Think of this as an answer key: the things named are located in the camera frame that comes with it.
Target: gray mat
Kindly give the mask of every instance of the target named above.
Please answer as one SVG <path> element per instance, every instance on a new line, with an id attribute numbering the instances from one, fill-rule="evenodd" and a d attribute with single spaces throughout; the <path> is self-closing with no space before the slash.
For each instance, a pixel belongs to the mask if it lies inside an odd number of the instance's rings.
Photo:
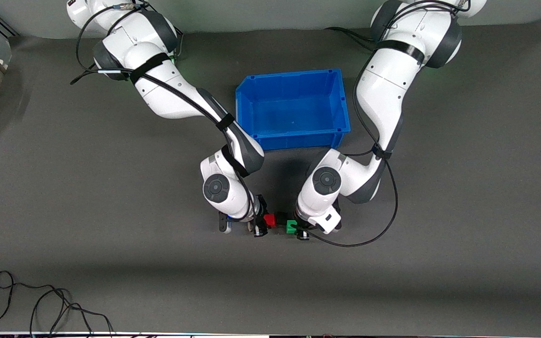
<path id="1" fill-rule="evenodd" d="M 159 118 L 129 83 L 69 86 L 74 41 L 12 45 L 0 269 L 22 282 L 70 289 L 118 331 L 541 337 L 541 22 L 466 26 L 457 58 L 419 74 L 391 161 L 400 213 L 357 249 L 218 233 L 198 170 L 223 145 L 212 124 Z M 246 75 L 339 67 L 350 92 L 367 58 L 330 31 L 190 34 L 184 47 L 183 75 L 230 111 Z M 350 119 L 341 150 L 367 150 Z M 268 152 L 249 187 L 291 209 L 319 150 Z M 370 238 L 393 191 L 385 181 L 372 203 L 342 208 L 331 239 Z M 0 330 L 27 330 L 38 296 L 19 289 Z M 43 304 L 39 329 L 58 306 Z M 78 315 L 64 329 L 84 330 Z"/>

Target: blue plastic bin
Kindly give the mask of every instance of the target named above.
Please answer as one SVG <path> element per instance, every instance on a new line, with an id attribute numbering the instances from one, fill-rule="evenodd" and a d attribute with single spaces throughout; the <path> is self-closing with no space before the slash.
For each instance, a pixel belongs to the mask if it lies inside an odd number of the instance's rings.
<path id="1" fill-rule="evenodd" d="M 339 69 L 250 75 L 235 95 L 239 124 L 264 150 L 337 148 L 350 132 Z"/>

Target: green cube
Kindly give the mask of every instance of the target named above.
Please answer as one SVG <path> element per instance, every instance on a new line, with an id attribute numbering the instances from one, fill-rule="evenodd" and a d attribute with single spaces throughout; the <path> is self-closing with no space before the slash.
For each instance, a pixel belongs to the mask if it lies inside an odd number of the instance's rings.
<path id="1" fill-rule="evenodd" d="M 289 235 L 294 235 L 298 229 L 294 228 L 294 225 L 298 224 L 298 222 L 294 220 L 288 220 L 286 224 L 286 230 Z"/>

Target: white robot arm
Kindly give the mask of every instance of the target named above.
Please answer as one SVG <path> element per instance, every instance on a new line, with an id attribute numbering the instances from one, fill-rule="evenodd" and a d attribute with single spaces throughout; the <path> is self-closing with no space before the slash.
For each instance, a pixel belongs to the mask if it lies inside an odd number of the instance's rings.
<path id="1" fill-rule="evenodd" d="M 380 178 L 402 128 L 402 100 L 423 66 L 440 68 L 459 51 L 458 17 L 471 17 L 487 0 L 388 0 L 375 13 L 371 38 L 377 47 L 358 79 L 357 101 L 379 131 L 378 147 L 368 165 L 330 149 L 311 165 L 298 195 L 296 216 L 330 233 L 341 221 L 333 207 L 339 194 L 366 203 Z M 451 6 L 466 9 L 454 12 Z"/>
<path id="2" fill-rule="evenodd" d="M 103 31 L 112 29 L 111 34 L 93 49 L 97 67 L 135 70 L 130 76 L 131 81 L 147 105 L 161 117 L 185 118 L 202 116 L 202 113 L 176 94 L 140 77 L 142 74 L 172 86 L 202 107 L 216 126 L 225 132 L 229 143 L 228 147 L 200 163 L 204 179 L 202 192 L 206 201 L 234 220 L 258 218 L 266 210 L 262 210 L 263 205 L 258 197 L 241 184 L 238 175 L 245 177 L 260 169 L 264 161 L 260 145 L 243 131 L 209 92 L 195 88 L 182 77 L 168 57 L 178 39 L 174 26 L 165 17 L 142 9 L 122 19 L 135 8 L 130 0 L 70 0 L 67 11 L 71 20 L 82 27 L 90 17 L 110 6 L 114 6 L 114 9 L 94 18 Z M 107 76 L 115 80 L 127 79 L 122 73 L 108 73 Z M 265 233 L 266 229 L 256 229 L 255 232 L 257 236 Z"/>

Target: cable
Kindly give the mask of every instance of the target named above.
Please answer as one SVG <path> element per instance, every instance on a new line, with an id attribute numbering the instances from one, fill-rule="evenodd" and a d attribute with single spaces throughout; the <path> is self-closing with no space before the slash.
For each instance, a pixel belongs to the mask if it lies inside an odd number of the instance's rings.
<path id="1" fill-rule="evenodd" d="M 371 59 L 373 58 L 373 56 L 374 56 L 374 53 L 369 57 L 367 62 L 365 62 L 364 66 L 362 67 L 362 69 L 358 73 L 358 76 L 356 77 L 356 81 L 354 82 L 354 89 L 352 90 L 352 102 L 354 103 L 354 111 L 356 112 L 356 117 L 358 117 L 358 120 L 363 125 L 365 131 L 367 131 L 367 134 L 371 137 L 371 139 L 373 139 L 373 147 L 376 147 L 376 148 L 378 148 L 378 150 L 383 151 L 383 148 L 381 147 L 381 145 L 379 145 L 378 137 L 375 137 L 375 135 L 373 135 L 373 132 L 369 129 L 366 122 L 363 120 L 363 116 L 360 114 L 360 111 L 358 109 L 358 100 L 356 99 L 356 88 L 358 87 L 358 84 L 360 83 L 360 79 L 363 77 L 364 70 L 369 65 L 369 62 L 371 62 Z M 373 152 L 373 150 L 369 150 L 369 151 L 364 152 L 362 154 L 346 154 L 346 156 L 364 156 L 364 155 L 367 155 L 367 154 L 371 154 L 371 152 Z M 384 161 L 385 161 L 385 165 L 386 165 L 386 167 L 387 167 L 387 169 L 389 171 L 389 177 L 391 177 L 392 186 L 394 187 L 394 199 L 395 199 L 395 202 L 394 202 L 394 213 L 392 214 L 391 219 L 389 220 L 389 223 L 387 224 L 387 226 L 383 229 L 383 231 L 380 234 L 378 234 L 377 236 L 375 236 L 372 239 L 367 240 L 365 242 L 360 242 L 360 243 L 356 243 L 356 244 L 341 244 L 341 243 L 337 243 L 337 242 L 332 242 L 331 240 L 325 239 L 325 238 L 323 238 L 323 237 L 321 237 L 319 235 L 316 235 L 314 233 L 309 232 L 310 230 L 317 229 L 317 227 L 302 228 L 302 227 L 299 227 L 297 225 L 295 225 L 294 227 L 296 229 L 300 230 L 300 231 L 306 231 L 311 237 L 314 237 L 314 238 L 316 238 L 316 239 L 318 239 L 318 240 L 320 240 L 320 241 L 322 241 L 324 243 L 331 244 L 332 246 L 339 246 L 341 248 L 355 248 L 357 246 L 366 246 L 367 244 L 371 244 L 374 241 L 381 238 L 389 230 L 389 227 L 391 227 L 391 225 L 393 224 L 393 222 L 395 220 L 395 217 L 398 214 L 398 189 L 397 189 L 397 187 L 395 185 L 394 173 L 393 173 L 393 171 L 391 169 L 391 166 L 389 165 L 389 162 L 387 160 L 385 160 L 385 159 L 384 159 Z"/>
<path id="2" fill-rule="evenodd" d="M 150 4 L 150 2 L 147 2 L 146 0 L 139 0 L 139 1 L 141 1 L 143 4 L 147 4 L 147 7 L 150 7 L 154 12 L 160 13 L 159 11 L 157 11 L 156 8 L 154 8 L 154 7 L 152 6 L 152 4 Z M 176 26 L 173 26 L 173 27 L 174 27 L 174 30 L 175 30 L 179 35 L 183 35 L 183 32 L 182 32 L 181 30 L 179 30 L 178 27 L 176 27 Z"/>
<path id="3" fill-rule="evenodd" d="M 397 13 L 393 16 L 391 21 L 389 21 L 388 25 L 386 26 L 386 30 L 392 28 L 392 25 L 395 22 L 397 22 L 398 20 L 400 20 L 402 17 L 404 17 L 404 16 L 406 16 L 406 15 L 408 15 L 408 14 L 414 12 L 414 11 L 418 11 L 418 10 L 421 10 L 421 9 L 427 9 L 427 8 L 438 8 L 438 9 L 448 11 L 446 8 L 440 7 L 440 6 L 437 6 L 437 5 L 447 6 L 447 7 L 451 8 L 452 10 L 449 11 L 449 12 L 452 13 L 452 15 L 456 15 L 459 11 L 462 11 L 462 12 L 470 11 L 471 10 L 471 0 L 468 0 L 467 2 L 468 2 L 467 8 L 461 8 L 461 7 L 455 6 L 453 4 L 449 4 L 448 2 L 443 2 L 443 1 L 440 1 L 440 0 L 421 0 L 421 1 L 413 2 L 412 4 L 409 4 L 408 6 L 405 6 L 404 8 L 397 11 Z M 419 4 L 430 4 L 430 5 L 415 7 L 415 6 L 419 5 Z M 415 8 L 413 8 L 411 11 L 408 11 L 408 12 L 404 13 L 404 11 L 406 11 L 407 9 L 412 8 L 412 7 L 415 7 Z"/>
<path id="4" fill-rule="evenodd" d="M 45 285 L 41 285 L 41 286 L 32 286 L 32 285 L 24 284 L 24 283 L 21 283 L 21 282 L 15 282 L 14 281 L 14 276 L 11 274 L 11 272 L 6 271 L 6 270 L 0 271 L 0 278 L 1 278 L 2 275 L 7 275 L 9 277 L 9 285 L 2 286 L 2 284 L 0 284 L 0 289 L 2 289 L 2 290 L 9 289 L 9 294 L 8 294 L 8 300 L 7 300 L 6 309 L 0 315 L 0 320 L 4 316 L 6 316 L 8 310 L 9 310 L 9 306 L 11 305 L 11 299 L 12 299 L 12 296 L 14 294 L 14 288 L 17 285 L 26 287 L 27 289 L 42 289 L 43 287 L 48 287 L 50 290 L 43 293 L 43 295 L 41 295 L 41 297 L 39 297 L 39 299 L 37 300 L 35 306 L 32 308 L 31 321 L 30 321 L 30 325 L 29 325 L 29 334 L 30 334 L 30 336 L 33 336 L 32 335 L 32 324 L 33 324 L 34 319 L 36 317 L 37 308 L 39 307 L 39 304 L 41 303 L 43 298 L 45 298 L 47 295 L 49 295 L 51 293 L 54 293 L 56 296 L 58 296 L 58 298 L 60 298 L 60 300 L 62 300 L 62 307 L 60 308 L 60 312 L 58 313 L 58 317 L 56 318 L 54 324 L 52 325 L 51 329 L 49 330 L 49 336 L 50 337 L 53 335 L 53 332 L 55 331 L 56 327 L 58 327 L 58 324 L 60 323 L 60 320 L 62 320 L 62 317 L 69 310 L 75 310 L 75 311 L 78 311 L 78 312 L 81 313 L 81 316 L 83 318 L 85 326 L 89 330 L 89 334 L 93 334 L 93 330 L 92 330 L 91 326 L 89 325 L 89 322 L 88 322 L 88 320 L 86 318 L 86 315 L 103 317 L 103 319 L 105 319 L 106 324 L 108 326 L 108 331 L 110 333 L 110 337 L 112 337 L 112 332 L 114 331 L 114 329 L 112 328 L 112 323 L 110 323 L 110 320 L 108 319 L 108 317 L 106 315 L 101 314 L 101 313 L 85 310 L 84 308 L 82 308 L 81 304 L 79 304 L 77 302 L 70 302 L 68 300 L 68 298 L 66 297 L 66 295 L 64 295 L 65 292 L 68 293 L 68 294 L 70 293 L 67 289 L 64 289 L 64 288 L 61 288 L 61 287 L 54 287 L 51 284 L 45 284 Z"/>
<path id="5" fill-rule="evenodd" d="M 343 32 L 344 34 L 350 34 L 352 36 L 355 36 L 355 37 L 359 38 L 360 40 L 373 42 L 373 39 L 371 39 L 370 37 L 363 36 L 361 34 L 358 34 L 357 32 L 354 32 L 353 30 L 348 30 L 348 29 L 343 28 L 343 27 L 331 26 L 331 27 L 325 28 L 325 30 Z"/>
<path id="6" fill-rule="evenodd" d="M 306 231 L 311 237 L 314 237 L 314 238 L 316 238 L 316 239 L 318 239 L 318 240 L 320 240 L 320 241 L 322 241 L 324 243 L 331 244 L 332 246 L 339 246 L 341 248 L 356 248 L 358 246 L 366 246 L 367 244 L 371 244 L 374 241 L 381 238 L 383 235 L 385 235 L 385 233 L 387 233 L 387 231 L 389 230 L 389 227 L 391 227 L 391 225 L 394 223 L 395 216 L 398 214 L 398 189 L 395 186 L 394 173 L 391 171 L 391 167 L 389 166 L 388 161 L 385 161 L 385 166 L 387 167 L 387 170 L 389 171 L 389 176 L 391 177 L 391 184 L 394 187 L 394 197 L 395 197 L 394 213 L 392 214 L 391 220 L 389 220 L 389 223 L 387 224 L 387 226 L 377 236 L 374 236 L 372 239 L 369 239 L 366 242 L 361 242 L 361 243 L 356 243 L 356 244 L 341 244 L 341 243 L 332 242 L 331 240 L 322 238 L 319 235 L 316 235 L 314 233 L 309 232 L 309 230 L 311 230 L 311 228 L 309 228 L 309 229 L 300 228 L 297 225 L 294 225 L 294 228 L 296 228 L 296 229 L 298 229 L 300 231 Z"/>
<path id="7" fill-rule="evenodd" d="M 102 9 L 101 11 L 98 11 L 97 13 L 95 13 L 94 15 L 92 15 L 87 21 L 86 23 L 82 26 L 81 28 L 81 31 L 79 32 L 79 36 L 77 38 L 77 47 L 75 49 L 75 54 L 77 56 L 77 62 L 79 63 L 79 66 L 81 66 L 81 68 L 83 68 L 83 70 L 85 71 L 88 71 L 88 72 L 91 72 L 92 70 L 91 69 L 88 69 L 87 67 L 85 67 L 84 64 L 82 64 L 81 62 L 81 58 L 79 57 L 79 48 L 81 46 L 81 39 L 82 39 L 82 35 L 83 33 L 85 32 L 87 26 L 89 25 L 89 23 L 91 23 L 91 21 L 93 21 L 93 19 L 95 19 L 98 15 L 100 15 L 101 13 L 104 13 L 106 11 L 109 11 L 110 9 L 114 9 L 114 6 L 110 6 L 110 7 L 106 7 L 104 9 Z"/>
<path id="8" fill-rule="evenodd" d="M 344 34 L 346 34 L 346 36 L 351 38 L 355 43 L 360 45 L 360 47 L 367 49 L 367 51 L 371 51 L 371 52 L 373 51 L 373 48 L 363 44 L 360 40 L 358 40 L 358 39 L 361 39 L 363 41 L 369 41 L 370 42 L 370 41 L 372 41 L 372 39 L 370 39 L 370 38 L 367 38 L 365 36 L 361 36 L 360 34 L 358 34 L 356 32 L 352 32 L 351 30 L 346 30 L 346 28 L 341 28 L 341 27 L 328 27 L 328 28 L 325 28 L 325 30 L 343 32 Z"/>
<path id="9" fill-rule="evenodd" d="M 148 4 L 143 4 L 143 7 L 146 8 L 148 6 Z M 122 20 L 124 20 L 124 18 L 128 17 L 129 15 L 135 13 L 136 11 L 139 11 L 139 8 L 133 8 L 131 9 L 130 11 L 128 11 L 127 13 L 125 13 L 123 16 L 120 17 L 120 19 L 116 20 L 116 22 L 114 22 L 112 24 L 112 26 L 110 26 L 110 29 L 108 30 L 106 36 L 109 36 L 110 34 L 112 34 L 112 31 L 114 30 L 114 28 L 116 28 L 116 25 L 118 25 Z"/>
<path id="10" fill-rule="evenodd" d="M 79 36 L 77 37 L 77 46 L 76 46 L 76 49 L 75 49 L 75 54 L 76 54 L 76 57 L 77 57 L 77 62 L 78 64 L 84 69 L 84 73 L 103 73 L 105 71 L 114 71 L 114 72 L 118 72 L 118 73 L 125 73 L 127 75 L 130 75 L 132 72 L 133 72 L 133 69 L 126 69 L 126 68 L 108 68 L 108 69 L 99 69 L 99 70 L 92 70 L 92 69 L 89 69 L 87 67 L 85 67 L 82 62 L 81 62 L 81 59 L 79 57 L 79 47 L 80 47 L 80 44 L 81 44 L 81 39 L 82 39 L 82 34 L 84 33 L 86 27 L 89 25 L 89 23 L 91 23 L 91 21 L 93 19 L 95 19 L 98 15 L 100 15 L 101 13 L 104 13 L 105 11 L 108 11 L 110 9 L 113 9 L 115 8 L 114 6 L 112 7 L 107 7 L 107 8 L 104 8 L 102 9 L 101 11 L 98 11 L 97 13 L 95 13 L 94 15 L 92 15 L 92 17 L 90 17 L 86 23 L 84 24 L 84 26 L 81 28 L 81 32 L 79 32 Z M 79 75 L 77 78 L 80 79 L 84 76 L 86 76 L 88 74 L 84 74 L 84 75 Z M 187 95 L 183 94 L 182 92 L 180 92 L 179 90 L 175 89 L 174 87 L 172 87 L 171 85 L 165 83 L 164 81 L 161 81 L 155 77 L 152 77 L 151 75 L 148 75 L 148 74 L 144 74 L 142 75 L 143 78 L 145 79 L 148 79 L 149 81 L 152 81 L 153 83 L 161 86 L 162 88 L 165 88 L 166 90 L 168 90 L 169 92 L 175 94 L 176 96 L 178 96 L 179 98 L 181 98 L 183 101 L 187 102 L 189 105 L 191 105 L 193 108 L 195 108 L 197 111 L 199 111 L 200 113 L 202 113 L 202 115 L 204 115 L 205 117 L 207 117 L 211 122 L 213 122 L 214 124 L 217 123 L 216 119 L 208 112 L 206 111 L 204 108 L 202 108 L 200 105 L 198 105 L 197 102 L 193 101 L 191 98 L 189 98 Z M 230 147 L 230 144 L 231 144 L 231 141 L 230 141 L 230 138 L 227 134 L 227 131 L 222 131 L 223 133 L 223 136 L 225 137 L 225 141 L 227 142 L 227 145 L 229 145 L 229 152 L 231 154 L 231 156 L 235 156 L 233 150 L 232 150 L 232 147 Z M 243 177 L 241 177 L 241 175 L 239 175 L 239 173 L 237 171 L 235 171 L 235 175 L 237 176 L 240 184 L 243 186 L 243 188 L 246 190 L 246 191 L 249 191 L 249 189 L 247 188 L 246 184 L 245 184 L 245 181 L 243 180 Z M 251 194 L 248 194 L 247 195 L 247 210 L 244 214 L 244 216 L 242 218 L 232 218 L 232 220 L 236 221 L 236 222 L 239 222 L 239 221 L 242 221 L 244 220 L 245 218 L 247 218 L 249 212 L 252 211 L 254 216 L 255 216 L 255 205 L 254 205 L 254 201 L 252 199 L 252 196 Z"/>
<path id="11" fill-rule="evenodd" d="M 92 65 L 90 65 L 88 68 L 89 69 L 93 69 L 93 67 L 95 67 L 95 63 L 93 62 Z M 92 72 L 90 71 L 83 71 L 81 75 L 75 77 L 71 82 L 70 82 L 70 85 L 73 85 L 75 83 L 77 83 L 80 79 L 84 78 L 85 76 L 89 75 L 89 74 L 93 74 Z"/>
<path id="12" fill-rule="evenodd" d="M 185 40 L 185 35 L 181 35 L 181 42 L 178 45 L 178 53 L 174 56 L 175 58 L 178 58 L 179 55 L 181 55 L 181 53 L 183 52 L 183 40 Z"/>

